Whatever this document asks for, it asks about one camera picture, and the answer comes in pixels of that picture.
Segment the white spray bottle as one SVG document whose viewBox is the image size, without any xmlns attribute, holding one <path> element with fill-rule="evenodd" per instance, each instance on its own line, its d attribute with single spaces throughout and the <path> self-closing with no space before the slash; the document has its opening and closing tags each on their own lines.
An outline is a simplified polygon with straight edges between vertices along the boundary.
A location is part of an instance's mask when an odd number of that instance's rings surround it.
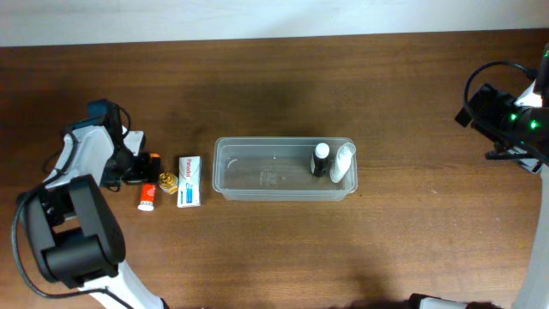
<svg viewBox="0 0 549 309">
<path fill-rule="evenodd" d="M 346 175 L 351 166 L 355 152 L 356 147 L 352 142 L 346 142 L 339 147 L 335 155 L 335 160 L 329 170 L 329 177 L 333 183 L 337 184 L 341 182 Z"/>
</svg>

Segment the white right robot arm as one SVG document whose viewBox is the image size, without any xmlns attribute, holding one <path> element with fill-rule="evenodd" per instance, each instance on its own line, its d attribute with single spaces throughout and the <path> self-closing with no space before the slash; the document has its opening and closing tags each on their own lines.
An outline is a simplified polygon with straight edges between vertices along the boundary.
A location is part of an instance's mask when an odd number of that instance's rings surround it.
<svg viewBox="0 0 549 309">
<path fill-rule="evenodd" d="M 513 308 L 548 309 L 548 47 L 532 84 L 500 125 L 513 143 L 509 155 L 540 175 L 541 197 L 527 273 Z"/>
</svg>

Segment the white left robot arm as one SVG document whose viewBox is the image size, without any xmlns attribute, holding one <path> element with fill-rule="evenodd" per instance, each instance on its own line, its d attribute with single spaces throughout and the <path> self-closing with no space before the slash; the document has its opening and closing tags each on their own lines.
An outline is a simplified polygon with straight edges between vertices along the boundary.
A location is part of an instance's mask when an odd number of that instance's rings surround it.
<svg viewBox="0 0 549 309">
<path fill-rule="evenodd" d="M 144 132 L 97 117 L 69 125 L 62 137 L 51 173 L 17 202 L 10 241 L 23 281 L 48 300 L 91 296 L 104 308 L 165 308 L 127 262 L 122 229 L 101 191 L 157 180 L 160 160 L 143 152 Z M 20 258 L 20 227 L 39 273 L 67 292 L 47 293 L 30 279 Z"/>
</svg>

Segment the orange tablet tube white cap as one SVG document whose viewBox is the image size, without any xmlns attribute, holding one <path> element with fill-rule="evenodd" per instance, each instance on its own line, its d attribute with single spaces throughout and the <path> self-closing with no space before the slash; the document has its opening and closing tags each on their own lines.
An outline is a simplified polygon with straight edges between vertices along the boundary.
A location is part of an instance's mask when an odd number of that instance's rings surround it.
<svg viewBox="0 0 549 309">
<path fill-rule="evenodd" d="M 142 194 L 137 208 L 141 211 L 154 210 L 154 197 L 157 184 L 147 184 L 147 180 L 142 186 Z"/>
</svg>

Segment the dark bottle white cap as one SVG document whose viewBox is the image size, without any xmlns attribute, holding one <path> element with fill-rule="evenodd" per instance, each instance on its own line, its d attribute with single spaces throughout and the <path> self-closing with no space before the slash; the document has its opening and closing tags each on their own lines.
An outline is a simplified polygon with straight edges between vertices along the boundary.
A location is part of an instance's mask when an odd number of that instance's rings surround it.
<svg viewBox="0 0 549 309">
<path fill-rule="evenodd" d="M 329 145 L 325 142 L 320 142 L 314 148 L 311 157 L 311 173 L 315 177 L 322 177 L 329 166 Z"/>
</svg>

